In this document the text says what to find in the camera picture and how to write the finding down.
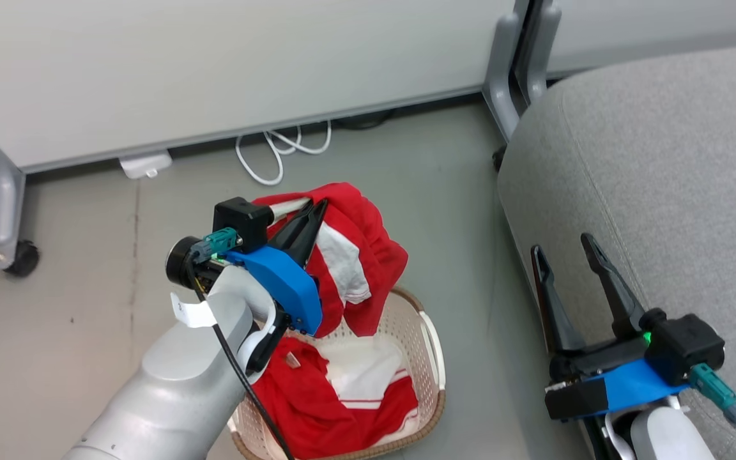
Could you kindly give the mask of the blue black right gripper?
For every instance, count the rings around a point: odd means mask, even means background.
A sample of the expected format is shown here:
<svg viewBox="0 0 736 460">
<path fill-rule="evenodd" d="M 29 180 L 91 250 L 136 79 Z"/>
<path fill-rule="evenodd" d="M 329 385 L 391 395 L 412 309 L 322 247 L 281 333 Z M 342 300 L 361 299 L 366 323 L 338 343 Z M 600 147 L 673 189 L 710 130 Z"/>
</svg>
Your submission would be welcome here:
<svg viewBox="0 0 736 460">
<path fill-rule="evenodd" d="M 689 385 L 670 385 L 649 366 L 645 360 L 648 339 L 639 337 L 645 310 L 595 237 L 582 233 L 580 239 L 591 271 L 601 280 L 613 316 L 611 331 L 617 339 L 636 338 L 584 349 L 584 338 L 556 291 L 554 271 L 540 245 L 534 245 L 530 256 L 544 343 L 555 355 L 550 361 L 550 385 L 544 390 L 549 417 L 560 421 L 594 417 L 685 391 Z"/>
</svg>

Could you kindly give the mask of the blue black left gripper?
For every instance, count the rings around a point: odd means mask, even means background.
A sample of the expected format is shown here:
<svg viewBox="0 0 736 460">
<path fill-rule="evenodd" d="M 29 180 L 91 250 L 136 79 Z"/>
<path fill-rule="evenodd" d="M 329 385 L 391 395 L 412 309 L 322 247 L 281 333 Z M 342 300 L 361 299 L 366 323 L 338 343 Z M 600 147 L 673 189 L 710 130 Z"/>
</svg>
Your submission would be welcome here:
<svg viewBox="0 0 736 460">
<path fill-rule="evenodd" d="M 197 288 L 215 310 L 230 295 L 244 297 L 258 320 L 280 309 L 288 315 L 290 329 L 313 337 L 323 312 L 318 286 L 304 268 L 328 204 L 327 199 L 304 204 L 269 244 L 238 235 L 182 238 L 167 255 L 167 278 L 184 288 Z"/>
</svg>

